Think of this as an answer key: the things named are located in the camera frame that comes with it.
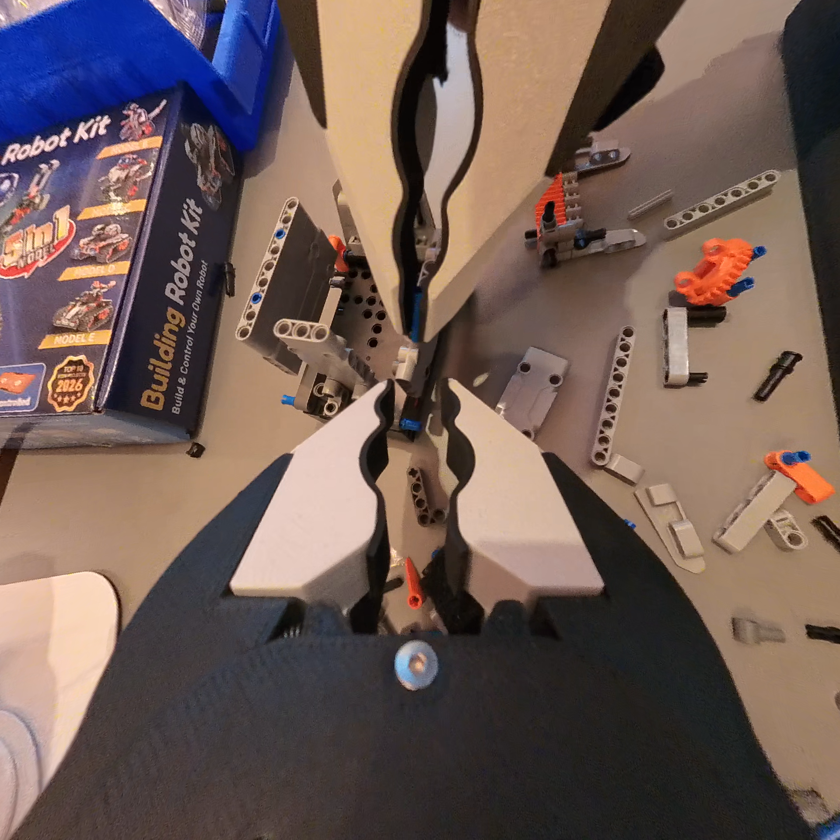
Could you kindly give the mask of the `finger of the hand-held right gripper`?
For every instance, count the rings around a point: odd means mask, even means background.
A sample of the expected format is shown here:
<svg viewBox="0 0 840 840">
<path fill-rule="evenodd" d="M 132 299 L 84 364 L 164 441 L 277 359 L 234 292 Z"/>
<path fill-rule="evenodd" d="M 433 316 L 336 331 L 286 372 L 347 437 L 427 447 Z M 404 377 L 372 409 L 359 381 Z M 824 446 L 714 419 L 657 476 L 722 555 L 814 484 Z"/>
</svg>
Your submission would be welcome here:
<svg viewBox="0 0 840 840">
<path fill-rule="evenodd" d="M 443 242 L 423 339 L 476 286 L 466 267 L 543 178 L 611 3 L 448 2 L 426 192 Z"/>
<path fill-rule="evenodd" d="M 431 2 L 319 1 L 318 30 L 332 160 L 385 311 L 407 336 L 406 175 L 396 149 L 398 104 L 425 41 Z"/>
</svg>

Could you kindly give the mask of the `black angled beam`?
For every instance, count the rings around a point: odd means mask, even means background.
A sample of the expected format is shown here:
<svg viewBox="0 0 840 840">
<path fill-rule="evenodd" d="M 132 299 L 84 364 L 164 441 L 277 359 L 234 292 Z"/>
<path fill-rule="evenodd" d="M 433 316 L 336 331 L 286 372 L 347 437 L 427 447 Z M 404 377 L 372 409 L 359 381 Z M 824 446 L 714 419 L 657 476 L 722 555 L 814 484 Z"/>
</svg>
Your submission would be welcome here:
<svg viewBox="0 0 840 840">
<path fill-rule="evenodd" d="M 424 472 L 416 466 L 409 466 L 406 480 L 417 524 L 423 528 L 445 525 L 448 511 L 436 507 L 430 500 Z"/>
</svg>

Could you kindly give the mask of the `grey flat panel piece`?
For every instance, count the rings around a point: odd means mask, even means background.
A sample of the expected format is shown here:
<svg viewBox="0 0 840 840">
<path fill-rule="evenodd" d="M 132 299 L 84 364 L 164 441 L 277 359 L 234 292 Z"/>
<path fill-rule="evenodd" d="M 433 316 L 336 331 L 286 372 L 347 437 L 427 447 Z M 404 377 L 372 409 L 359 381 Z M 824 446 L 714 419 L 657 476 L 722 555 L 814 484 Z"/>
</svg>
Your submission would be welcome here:
<svg viewBox="0 0 840 840">
<path fill-rule="evenodd" d="M 571 361 L 531 346 L 521 358 L 495 411 L 521 434 L 535 441 Z"/>
</svg>

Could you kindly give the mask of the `blue plastic bin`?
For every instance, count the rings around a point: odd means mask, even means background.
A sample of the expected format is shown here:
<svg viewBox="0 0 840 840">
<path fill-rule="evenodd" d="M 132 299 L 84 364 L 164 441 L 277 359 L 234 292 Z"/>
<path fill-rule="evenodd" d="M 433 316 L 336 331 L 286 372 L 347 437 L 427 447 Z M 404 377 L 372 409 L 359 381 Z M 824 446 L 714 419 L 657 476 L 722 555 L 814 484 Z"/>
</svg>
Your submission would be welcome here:
<svg viewBox="0 0 840 840">
<path fill-rule="evenodd" d="M 2 140 L 183 81 L 234 147 L 251 151 L 279 35 L 277 2 L 227 2 L 209 59 L 150 2 L 60 3 L 2 28 Z"/>
</svg>

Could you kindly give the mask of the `black perforated panel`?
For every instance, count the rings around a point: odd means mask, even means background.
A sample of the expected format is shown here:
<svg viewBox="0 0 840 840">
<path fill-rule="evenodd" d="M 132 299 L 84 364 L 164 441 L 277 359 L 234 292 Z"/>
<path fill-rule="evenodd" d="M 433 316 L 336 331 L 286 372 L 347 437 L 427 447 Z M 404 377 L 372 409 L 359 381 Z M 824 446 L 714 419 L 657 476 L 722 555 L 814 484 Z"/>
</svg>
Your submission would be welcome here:
<svg viewBox="0 0 840 840">
<path fill-rule="evenodd" d="M 839 2 L 801 1 L 781 40 L 835 412 L 839 412 Z"/>
</svg>

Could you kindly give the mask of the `orange grey small subassembly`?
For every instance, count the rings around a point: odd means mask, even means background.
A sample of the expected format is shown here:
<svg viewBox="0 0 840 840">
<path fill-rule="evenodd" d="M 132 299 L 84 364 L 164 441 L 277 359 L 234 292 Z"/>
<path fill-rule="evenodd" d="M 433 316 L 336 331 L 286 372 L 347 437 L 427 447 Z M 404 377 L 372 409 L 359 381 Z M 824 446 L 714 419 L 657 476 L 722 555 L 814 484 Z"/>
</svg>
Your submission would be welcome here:
<svg viewBox="0 0 840 840">
<path fill-rule="evenodd" d="M 536 251 L 542 268 L 646 246 L 646 236 L 634 228 L 588 228 L 583 216 L 580 176 L 623 165 L 630 155 L 629 148 L 591 135 L 587 145 L 574 153 L 571 168 L 552 179 L 534 207 L 533 228 L 524 234 L 525 246 Z"/>
</svg>

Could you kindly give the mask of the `grey frame with black pins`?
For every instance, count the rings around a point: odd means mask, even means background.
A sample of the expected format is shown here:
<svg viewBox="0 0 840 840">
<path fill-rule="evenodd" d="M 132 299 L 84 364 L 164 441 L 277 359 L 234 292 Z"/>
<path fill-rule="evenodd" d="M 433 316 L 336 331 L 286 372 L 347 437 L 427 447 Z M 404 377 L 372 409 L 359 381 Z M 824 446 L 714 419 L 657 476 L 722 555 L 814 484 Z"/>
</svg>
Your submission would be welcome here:
<svg viewBox="0 0 840 840">
<path fill-rule="evenodd" d="M 726 317 L 727 309 L 723 306 L 669 306 L 663 310 L 664 387 L 680 389 L 707 382 L 708 373 L 690 370 L 689 330 L 716 327 Z"/>
</svg>

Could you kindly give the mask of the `short light grey beam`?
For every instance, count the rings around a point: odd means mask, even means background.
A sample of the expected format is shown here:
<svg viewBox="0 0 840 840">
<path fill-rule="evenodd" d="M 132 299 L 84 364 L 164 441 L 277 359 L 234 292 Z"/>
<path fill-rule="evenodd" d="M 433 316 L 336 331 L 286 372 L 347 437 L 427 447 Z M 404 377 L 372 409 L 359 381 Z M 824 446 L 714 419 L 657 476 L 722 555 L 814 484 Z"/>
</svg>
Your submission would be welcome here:
<svg viewBox="0 0 840 840">
<path fill-rule="evenodd" d="M 712 541 L 728 553 L 739 553 L 764 530 L 782 551 L 807 548 L 808 538 L 784 506 L 795 489 L 792 479 L 770 471 L 729 514 Z"/>
</svg>

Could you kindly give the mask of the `orange blue connector piece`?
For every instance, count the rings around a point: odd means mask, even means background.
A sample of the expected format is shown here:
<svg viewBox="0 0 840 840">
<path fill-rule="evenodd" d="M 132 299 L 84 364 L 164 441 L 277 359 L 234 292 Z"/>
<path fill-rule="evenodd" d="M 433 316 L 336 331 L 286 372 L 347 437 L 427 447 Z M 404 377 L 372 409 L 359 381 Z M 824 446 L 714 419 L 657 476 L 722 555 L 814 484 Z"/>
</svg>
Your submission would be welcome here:
<svg viewBox="0 0 840 840">
<path fill-rule="evenodd" d="M 795 484 L 794 493 L 808 505 L 816 505 L 835 495 L 835 487 L 812 466 L 812 455 L 805 450 L 783 449 L 768 453 L 764 463 Z"/>
</svg>

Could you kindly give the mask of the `grey angled connector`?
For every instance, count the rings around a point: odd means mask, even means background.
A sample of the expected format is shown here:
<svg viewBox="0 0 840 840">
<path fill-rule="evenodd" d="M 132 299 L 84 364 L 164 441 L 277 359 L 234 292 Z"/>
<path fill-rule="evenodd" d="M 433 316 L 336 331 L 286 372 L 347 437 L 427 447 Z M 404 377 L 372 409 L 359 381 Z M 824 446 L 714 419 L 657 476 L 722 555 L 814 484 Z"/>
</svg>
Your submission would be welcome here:
<svg viewBox="0 0 840 840">
<path fill-rule="evenodd" d="M 784 644 L 786 642 L 786 634 L 781 626 L 745 616 L 733 616 L 731 618 L 731 632 L 736 642 L 749 646 Z"/>
</svg>

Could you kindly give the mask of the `robot kit box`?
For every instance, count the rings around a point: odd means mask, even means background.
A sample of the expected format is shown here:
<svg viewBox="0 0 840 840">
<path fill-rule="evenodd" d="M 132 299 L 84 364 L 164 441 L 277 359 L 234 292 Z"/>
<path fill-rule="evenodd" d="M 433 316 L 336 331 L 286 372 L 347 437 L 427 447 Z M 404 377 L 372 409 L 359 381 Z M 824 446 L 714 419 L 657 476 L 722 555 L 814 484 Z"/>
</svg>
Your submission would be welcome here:
<svg viewBox="0 0 840 840">
<path fill-rule="evenodd" d="M 242 171 L 184 82 L 2 141 L 3 448 L 195 437 Z"/>
</svg>

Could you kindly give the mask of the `grey beam with blue pins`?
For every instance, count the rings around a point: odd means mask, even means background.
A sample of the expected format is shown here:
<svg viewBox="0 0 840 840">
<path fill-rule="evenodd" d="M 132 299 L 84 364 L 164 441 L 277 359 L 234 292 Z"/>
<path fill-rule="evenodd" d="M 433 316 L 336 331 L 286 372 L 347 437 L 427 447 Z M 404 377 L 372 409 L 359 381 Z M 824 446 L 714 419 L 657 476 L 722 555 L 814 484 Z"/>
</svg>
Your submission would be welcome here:
<svg viewBox="0 0 840 840">
<path fill-rule="evenodd" d="M 636 329 L 632 325 L 622 327 L 614 342 L 590 453 L 591 464 L 597 469 L 605 468 L 613 457 L 618 419 L 621 414 L 623 394 L 632 364 L 635 342 Z"/>
</svg>

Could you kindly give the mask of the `grey black robot model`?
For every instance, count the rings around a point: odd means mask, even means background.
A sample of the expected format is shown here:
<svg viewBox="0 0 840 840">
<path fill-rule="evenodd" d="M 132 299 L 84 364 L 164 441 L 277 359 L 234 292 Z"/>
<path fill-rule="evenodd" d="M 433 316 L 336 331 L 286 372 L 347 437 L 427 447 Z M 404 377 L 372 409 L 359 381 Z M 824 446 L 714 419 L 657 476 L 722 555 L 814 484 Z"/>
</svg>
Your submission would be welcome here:
<svg viewBox="0 0 840 840">
<path fill-rule="evenodd" d="M 419 343 L 393 326 L 340 181 L 332 194 L 340 237 L 327 236 L 296 197 L 287 199 L 236 338 L 295 376 L 283 405 L 322 422 L 392 380 L 392 431 L 413 441 L 431 410 L 438 341 Z"/>
</svg>

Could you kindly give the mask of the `orange gear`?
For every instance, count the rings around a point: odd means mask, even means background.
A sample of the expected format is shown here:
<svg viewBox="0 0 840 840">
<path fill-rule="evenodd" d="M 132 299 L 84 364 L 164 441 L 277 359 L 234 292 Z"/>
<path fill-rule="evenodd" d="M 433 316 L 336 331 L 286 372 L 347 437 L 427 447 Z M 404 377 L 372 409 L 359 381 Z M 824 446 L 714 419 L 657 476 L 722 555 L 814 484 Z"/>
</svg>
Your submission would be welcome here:
<svg viewBox="0 0 840 840">
<path fill-rule="evenodd" d="M 723 307 L 754 288 L 755 279 L 747 271 L 768 249 L 742 238 L 712 238 L 703 243 L 701 251 L 693 269 L 675 276 L 675 291 L 690 306 Z"/>
</svg>

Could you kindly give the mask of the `plain grey beam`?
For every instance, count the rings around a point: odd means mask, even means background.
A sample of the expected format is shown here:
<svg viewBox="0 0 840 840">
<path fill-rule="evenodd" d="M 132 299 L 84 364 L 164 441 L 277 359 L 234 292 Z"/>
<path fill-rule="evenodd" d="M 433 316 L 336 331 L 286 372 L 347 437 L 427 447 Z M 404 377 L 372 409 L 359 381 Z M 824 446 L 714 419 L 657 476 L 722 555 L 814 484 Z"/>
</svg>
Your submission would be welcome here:
<svg viewBox="0 0 840 840">
<path fill-rule="evenodd" d="M 667 216 L 663 222 L 665 238 L 688 233 L 771 194 L 780 178 L 780 171 L 764 171 Z"/>
</svg>

